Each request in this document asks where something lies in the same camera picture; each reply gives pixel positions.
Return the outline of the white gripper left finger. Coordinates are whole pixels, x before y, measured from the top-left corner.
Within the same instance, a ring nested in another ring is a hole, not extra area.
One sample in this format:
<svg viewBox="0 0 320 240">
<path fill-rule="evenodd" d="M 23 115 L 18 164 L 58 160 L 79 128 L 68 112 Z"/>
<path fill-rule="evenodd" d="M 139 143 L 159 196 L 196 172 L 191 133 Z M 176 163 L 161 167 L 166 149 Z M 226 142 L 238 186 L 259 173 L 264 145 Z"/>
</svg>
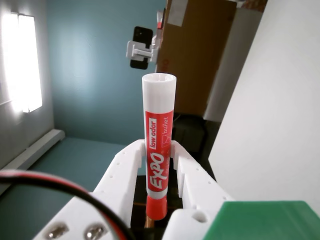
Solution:
<svg viewBox="0 0 320 240">
<path fill-rule="evenodd" d="M 91 192 L 125 224 L 131 226 L 138 169 L 145 156 L 145 141 L 139 139 L 118 152 Z M 73 197 L 35 236 L 36 240 L 112 240 L 111 228 L 86 201 Z"/>
</svg>

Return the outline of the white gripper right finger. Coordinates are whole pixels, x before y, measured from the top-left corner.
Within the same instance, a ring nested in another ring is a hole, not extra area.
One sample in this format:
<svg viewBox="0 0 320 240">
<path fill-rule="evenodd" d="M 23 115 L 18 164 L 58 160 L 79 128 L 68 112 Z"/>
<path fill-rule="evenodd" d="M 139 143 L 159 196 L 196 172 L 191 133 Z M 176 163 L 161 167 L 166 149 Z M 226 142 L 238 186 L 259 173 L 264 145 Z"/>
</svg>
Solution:
<svg viewBox="0 0 320 240">
<path fill-rule="evenodd" d="M 177 141 L 171 142 L 182 209 L 168 221 L 163 240 L 202 240 L 226 201 L 234 201 Z"/>
</svg>

